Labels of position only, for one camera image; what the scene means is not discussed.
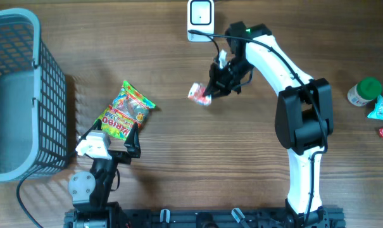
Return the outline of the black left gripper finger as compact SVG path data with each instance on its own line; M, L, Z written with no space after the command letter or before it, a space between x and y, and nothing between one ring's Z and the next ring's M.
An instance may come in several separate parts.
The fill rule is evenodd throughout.
M97 119L92 127L87 130L82 136L79 137L79 141L86 139L87 135L92 131L92 130L102 130L102 121L100 119Z
M137 123L135 123L125 142L124 146L127 148L127 153L130 155L132 158L140 158L141 157L141 146L139 142L139 126Z

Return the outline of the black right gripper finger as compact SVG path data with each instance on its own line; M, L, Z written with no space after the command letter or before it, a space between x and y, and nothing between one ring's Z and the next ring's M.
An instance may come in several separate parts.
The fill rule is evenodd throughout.
M217 71L210 71L210 80L206 89L203 93L203 97L211 96L210 93L213 89L221 90L221 85L219 84L220 73Z
M213 98L220 98L224 96L228 96L232 91L231 90L218 90L218 89L213 89L210 93L211 97Z

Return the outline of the small red candy packet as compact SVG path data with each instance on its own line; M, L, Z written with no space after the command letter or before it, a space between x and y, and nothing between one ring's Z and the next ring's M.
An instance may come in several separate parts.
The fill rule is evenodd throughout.
M203 84L195 82L190 88L187 97L199 105L209 106L211 104L212 98L211 98L211 95L207 95L207 96L203 95L205 90L206 90L206 87Z

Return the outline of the colourful Haribo candy bag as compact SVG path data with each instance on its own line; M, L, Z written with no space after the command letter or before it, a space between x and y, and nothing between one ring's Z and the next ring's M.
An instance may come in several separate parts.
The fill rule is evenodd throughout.
M124 80L120 92L95 120L109 136L126 140L134 124L140 129L156 105Z

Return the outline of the green lid jar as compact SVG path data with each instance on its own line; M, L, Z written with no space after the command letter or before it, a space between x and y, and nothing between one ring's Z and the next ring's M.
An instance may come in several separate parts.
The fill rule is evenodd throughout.
M381 83L374 77L368 77L348 91L348 101L355 106L365 106L375 100L381 93Z

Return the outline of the teal wet wipes pack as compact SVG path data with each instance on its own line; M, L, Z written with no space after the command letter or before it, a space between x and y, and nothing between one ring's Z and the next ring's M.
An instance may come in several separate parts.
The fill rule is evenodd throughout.
M367 117L376 120L383 120L383 96L379 95L377 97L374 110L371 111Z

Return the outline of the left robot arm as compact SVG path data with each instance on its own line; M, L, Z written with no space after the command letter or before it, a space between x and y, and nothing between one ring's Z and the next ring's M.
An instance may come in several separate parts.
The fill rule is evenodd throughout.
M108 198L114 191L114 179L120 177L118 164L129 165L133 158L141 156L138 124L133 124L124 142L126 151L111 150L110 144L110 136L102 130L100 120L79 139L75 150L80 156L92 158L92 167L88 172L77 172L68 183L73 210L65 213L65 227L132 226L119 203L109 202Z

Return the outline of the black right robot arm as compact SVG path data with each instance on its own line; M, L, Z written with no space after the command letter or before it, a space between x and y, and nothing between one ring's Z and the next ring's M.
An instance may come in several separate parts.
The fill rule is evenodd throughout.
M275 132L289 156L290 188L284 227L311 227L326 211L319 195L320 160L334 128L330 84L301 71L279 48L264 24L236 22L222 35L234 57L217 56L204 96L213 99L241 92L245 75L257 69L277 95Z

